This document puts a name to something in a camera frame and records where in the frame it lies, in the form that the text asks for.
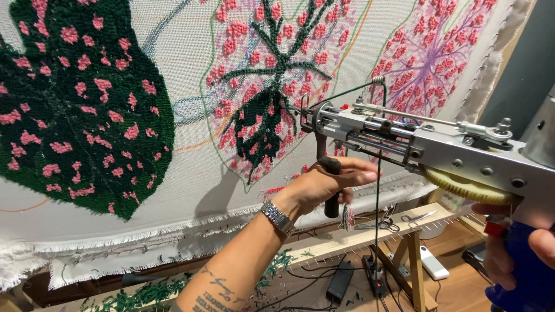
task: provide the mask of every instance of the power adapter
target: power adapter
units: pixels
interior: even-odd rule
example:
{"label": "power adapter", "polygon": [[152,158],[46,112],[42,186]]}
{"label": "power adapter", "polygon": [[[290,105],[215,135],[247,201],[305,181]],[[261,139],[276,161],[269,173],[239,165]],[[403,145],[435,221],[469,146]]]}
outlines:
{"label": "power adapter", "polygon": [[349,283],[351,282],[354,267],[350,261],[341,262],[335,270],[334,277],[331,278],[330,286],[327,288],[326,297],[331,302],[341,303]]}
{"label": "power adapter", "polygon": [[372,289],[372,295],[376,298],[383,298],[387,292],[387,287],[382,279],[382,269],[379,269],[376,273],[378,268],[372,256],[362,256],[362,265],[364,266],[368,283]]}

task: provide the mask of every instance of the hanging yarn threads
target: hanging yarn threads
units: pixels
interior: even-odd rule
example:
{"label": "hanging yarn threads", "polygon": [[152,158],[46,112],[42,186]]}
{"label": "hanging yarn threads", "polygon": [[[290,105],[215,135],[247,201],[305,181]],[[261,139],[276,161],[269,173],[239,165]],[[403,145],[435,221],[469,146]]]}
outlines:
{"label": "hanging yarn threads", "polygon": [[355,225],[355,213],[352,212],[351,205],[344,204],[341,213],[341,225],[345,230],[350,230]]}

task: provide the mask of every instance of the tufting gun handle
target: tufting gun handle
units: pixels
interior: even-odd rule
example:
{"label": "tufting gun handle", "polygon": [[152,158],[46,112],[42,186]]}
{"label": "tufting gun handle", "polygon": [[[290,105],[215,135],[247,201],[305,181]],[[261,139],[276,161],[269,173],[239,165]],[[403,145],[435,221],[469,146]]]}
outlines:
{"label": "tufting gun handle", "polygon": [[[326,156],[327,137],[317,132],[316,135],[316,160],[329,174],[339,175],[341,173],[341,163],[335,158]],[[328,218],[335,219],[339,216],[339,192],[335,193],[330,199],[326,200],[324,214]]]}

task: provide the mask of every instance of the right hand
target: right hand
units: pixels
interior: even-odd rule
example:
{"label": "right hand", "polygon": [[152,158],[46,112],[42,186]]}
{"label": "right hand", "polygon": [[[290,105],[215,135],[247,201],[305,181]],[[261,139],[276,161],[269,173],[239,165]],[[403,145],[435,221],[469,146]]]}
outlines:
{"label": "right hand", "polygon": [[[497,206],[475,204],[472,210],[478,214],[497,214],[508,217],[511,213],[511,206]],[[506,228],[509,222],[500,222]],[[555,270],[555,235],[548,230],[535,230],[528,238],[530,248],[536,255],[550,268]],[[502,238],[488,235],[486,239],[486,258],[484,268],[496,284],[500,284],[506,290],[513,290],[516,281],[512,275],[514,262],[505,251],[504,240]]]}

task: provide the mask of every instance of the wristwatch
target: wristwatch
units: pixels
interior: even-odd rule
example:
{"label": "wristwatch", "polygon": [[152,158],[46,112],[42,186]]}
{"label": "wristwatch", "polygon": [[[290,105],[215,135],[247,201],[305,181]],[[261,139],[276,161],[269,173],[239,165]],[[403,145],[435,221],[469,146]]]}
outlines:
{"label": "wristwatch", "polygon": [[260,211],[270,219],[272,223],[277,227],[278,230],[282,231],[287,237],[295,231],[295,227],[291,223],[289,217],[287,217],[283,212],[281,212],[272,202],[268,200]]}

